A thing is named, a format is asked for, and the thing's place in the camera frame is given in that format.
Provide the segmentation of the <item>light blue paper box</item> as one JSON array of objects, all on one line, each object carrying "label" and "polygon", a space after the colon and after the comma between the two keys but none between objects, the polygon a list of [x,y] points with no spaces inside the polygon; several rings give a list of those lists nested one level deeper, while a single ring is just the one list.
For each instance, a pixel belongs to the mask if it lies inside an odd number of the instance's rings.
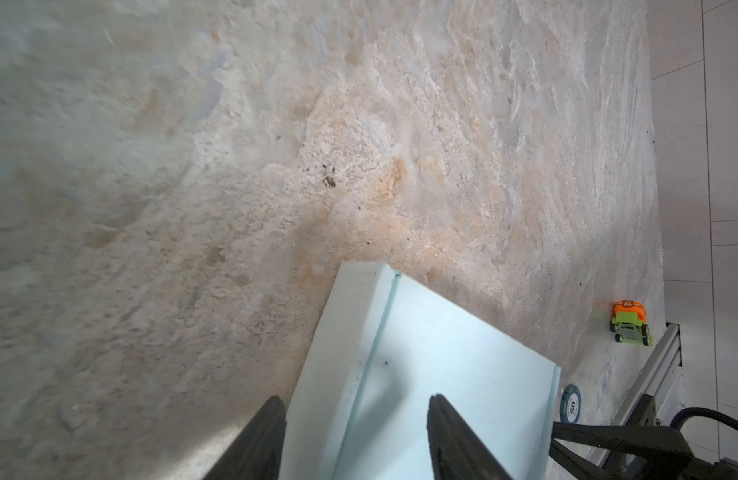
[{"label": "light blue paper box", "polygon": [[287,410],[284,479],[429,479],[443,395],[515,479],[549,458],[561,369],[376,262],[340,267]]}]

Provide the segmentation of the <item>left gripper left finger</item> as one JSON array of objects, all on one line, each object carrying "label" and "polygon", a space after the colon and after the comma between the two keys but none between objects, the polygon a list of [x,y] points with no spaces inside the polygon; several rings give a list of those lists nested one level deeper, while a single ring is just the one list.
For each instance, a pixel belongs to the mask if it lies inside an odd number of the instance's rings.
[{"label": "left gripper left finger", "polygon": [[286,408],[271,396],[203,477],[204,480],[276,480],[286,433]]}]

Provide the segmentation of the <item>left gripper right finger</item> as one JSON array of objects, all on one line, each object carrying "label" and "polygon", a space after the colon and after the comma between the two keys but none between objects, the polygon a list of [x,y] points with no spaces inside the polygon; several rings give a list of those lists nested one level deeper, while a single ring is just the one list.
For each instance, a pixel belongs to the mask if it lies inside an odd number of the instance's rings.
[{"label": "left gripper right finger", "polygon": [[436,480],[511,479],[444,395],[430,398],[426,427]]}]

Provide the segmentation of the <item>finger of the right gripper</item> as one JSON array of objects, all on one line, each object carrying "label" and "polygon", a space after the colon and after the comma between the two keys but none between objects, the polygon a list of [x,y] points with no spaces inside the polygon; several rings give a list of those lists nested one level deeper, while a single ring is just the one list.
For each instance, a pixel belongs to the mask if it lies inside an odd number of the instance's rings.
[{"label": "finger of the right gripper", "polygon": [[642,479],[678,479],[694,459],[683,435],[666,426],[553,424],[550,457],[577,479],[617,479],[612,472],[577,455],[560,440],[642,458]]}]

